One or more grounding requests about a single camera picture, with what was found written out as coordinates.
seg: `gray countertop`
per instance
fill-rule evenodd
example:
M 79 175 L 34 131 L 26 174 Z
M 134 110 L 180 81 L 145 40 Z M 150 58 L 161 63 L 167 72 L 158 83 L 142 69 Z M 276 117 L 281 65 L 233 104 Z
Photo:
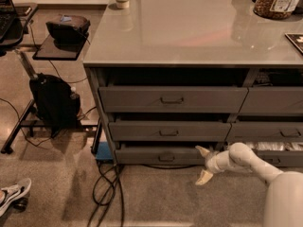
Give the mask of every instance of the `gray countertop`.
M 84 66 L 303 67 L 285 33 L 303 16 L 269 20 L 251 0 L 111 0 Z

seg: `person's foot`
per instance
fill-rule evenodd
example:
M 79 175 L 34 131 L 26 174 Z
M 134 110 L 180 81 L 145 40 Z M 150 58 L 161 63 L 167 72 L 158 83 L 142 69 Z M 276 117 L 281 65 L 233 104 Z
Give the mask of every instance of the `person's foot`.
M 5 194 L 5 198 L 0 203 L 0 217 L 3 216 L 13 201 L 19 200 L 25 196 L 28 193 L 30 187 L 31 179 L 25 178 L 15 185 L 1 188 L 1 191 L 3 191 Z

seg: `jar of brown food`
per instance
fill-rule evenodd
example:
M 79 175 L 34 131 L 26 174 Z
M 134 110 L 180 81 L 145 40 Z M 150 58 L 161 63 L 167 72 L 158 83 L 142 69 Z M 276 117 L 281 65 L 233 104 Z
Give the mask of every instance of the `jar of brown food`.
M 264 18 L 286 19 L 292 15 L 299 0 L 257 0 L 254 12 Z

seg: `black backpack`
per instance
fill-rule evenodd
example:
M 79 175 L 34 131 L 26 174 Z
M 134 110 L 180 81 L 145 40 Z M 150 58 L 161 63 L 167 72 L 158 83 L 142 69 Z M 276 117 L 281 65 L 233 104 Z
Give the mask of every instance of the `black backpack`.
M 75 128 L 80 98 L 71 98 L 71 88 L 62 79 L 42 73 L 37 76 L 29 81 L 29 87 L 37 106 L 37 116 L 46 127 L 51 127 L 51 136 L 55 137 L 63 128 Z

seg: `concrete floor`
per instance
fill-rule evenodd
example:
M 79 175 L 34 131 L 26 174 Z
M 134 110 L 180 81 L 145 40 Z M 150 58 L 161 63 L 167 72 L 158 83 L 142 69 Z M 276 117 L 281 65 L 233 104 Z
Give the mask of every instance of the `concrete floor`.
M 39 10 L 32 25 L 34 37 L 40 44 L 47 36 L 45 22 L 58 13 L 82 15 L 90 19 L 90 38 L 102 17 L 101 10 Z M 53 61 L 61 77 L 67 81 L 85 78 L 81 60 Z M 49 61 L 33 61 L 36 72 L 56 75 Z M 0 58 L 0 97 L 14 105 L 19 114 L 32 98 L 29 78 L 14 53 Z M 95 106 L 87 80 L 71 83 L 81 97 L 86 112 Z M 98 119 L 96 110 L 87 116 Z M 0 147 L 17 122 L 15 111 L 0 101 Z M 39 143 L 50 132 L 38 129 L 33 138 Z M 98 226 L 99 208 L 88 225 L 95 203 L 92 192 L 99 177 L 95 156 L 91 153 L 93 138 L 89 132 L 66 130 L 38 148 L 19 133 L 13 142 L 11 155 L 0 155 L 0 186 L 8 186 L 29 177 L 32 180 L 27 210 L 19 213 L 10 208 L 0 218 L 0 226 L 60 227 Z M 201 226 L 201 227 L 259 227 L 262 222 L 266 186 L 253 174 L 222 173 L 205 186 L 195 182 L 202 167 L 184 169 L 155 169 L 146 166 L 125 166 L 121 173 L 124 193 L 124 226 Z M 105 182 L 98 184 L 97 192 Z M 119 192 L 100 226 L 120 226 L 121 201 Z

